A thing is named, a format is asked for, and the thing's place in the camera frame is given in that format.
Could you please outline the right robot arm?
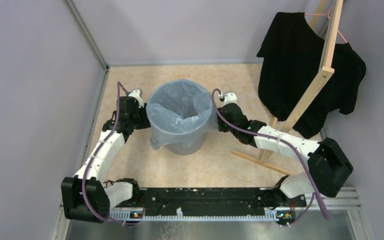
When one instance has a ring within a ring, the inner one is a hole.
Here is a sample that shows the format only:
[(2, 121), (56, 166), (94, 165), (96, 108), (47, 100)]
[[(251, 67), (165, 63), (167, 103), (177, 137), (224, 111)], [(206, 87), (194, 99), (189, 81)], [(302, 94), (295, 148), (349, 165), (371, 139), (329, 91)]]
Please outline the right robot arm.
[(275, 130), (262, 121), (249, 120), (236, 103), (217, 108), (216, 114), (220, 132), (230, 132), (244, 145), (273, 151), (302, 165), (303, 173), (287, 176), (273, 192), (273, 200), (279, 206), (287, 206), (299, 195), (314, 194), (323, 209), (323, 197), (336, 197), (354, 171), (332, 138), (309, 140)]

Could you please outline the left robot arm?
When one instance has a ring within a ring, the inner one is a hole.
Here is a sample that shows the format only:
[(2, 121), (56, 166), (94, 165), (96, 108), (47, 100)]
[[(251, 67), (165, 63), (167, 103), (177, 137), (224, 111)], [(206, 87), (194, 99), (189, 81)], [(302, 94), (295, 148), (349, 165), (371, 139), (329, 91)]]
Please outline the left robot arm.
[(140, 96), (130, 93), (116, 100), (116, 110), (103, 126), (91, 154), (72, 176), (61, 183), (64, 215), (69, 220), (92, 223), (111, 221), (110, 210), (121, 203), (134, 207), (142, 202), (139, 184), (133, 178), (105, 178), (118, 151), (135, 130), (147, 129), (150, 123), (146, 104)]

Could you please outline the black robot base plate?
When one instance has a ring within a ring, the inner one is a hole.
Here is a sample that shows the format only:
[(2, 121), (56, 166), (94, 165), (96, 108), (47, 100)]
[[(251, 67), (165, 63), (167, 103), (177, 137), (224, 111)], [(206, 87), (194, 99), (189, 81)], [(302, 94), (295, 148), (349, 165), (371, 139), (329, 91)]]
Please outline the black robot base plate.
[(129, 200), (116, 205), (116, 210), (133, 214), (145, 211), (146, 217), (242, 217), (262, 216), (269, 210), (306, 207), (304, 195), (286, 197), (277, 188), (213, 187), (213, 188), (140, 188)]

